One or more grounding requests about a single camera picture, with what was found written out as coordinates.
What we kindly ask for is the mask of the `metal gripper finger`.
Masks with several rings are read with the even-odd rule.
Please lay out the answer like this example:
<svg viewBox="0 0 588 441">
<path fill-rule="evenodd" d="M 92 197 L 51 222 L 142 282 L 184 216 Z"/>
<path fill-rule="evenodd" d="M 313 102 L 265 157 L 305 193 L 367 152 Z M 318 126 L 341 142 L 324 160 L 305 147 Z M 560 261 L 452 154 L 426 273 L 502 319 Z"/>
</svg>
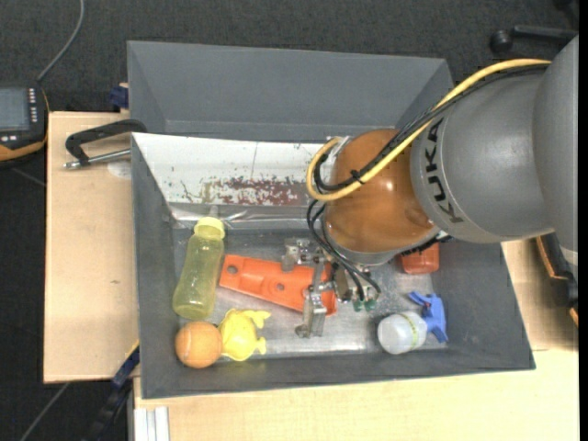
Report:
<svg viewBox="0 0 588 441">
<path fill-rule="evenodd" d="M 322 336 L 326 317 L 337 310 L 337 297 L 328 264 L 316 264 L 311 283 L 303 291 L 302 324 L 295 333 L 300 338 Z"/>
<path fill-rule="evenodd" d="M 281 258 L 281 270 L 292 272 L 296 266 L 315 266 L 322 257 L 322 248 L 307 238 L 289 238 L 284 242 L 285 253 Z"/>
</svg>

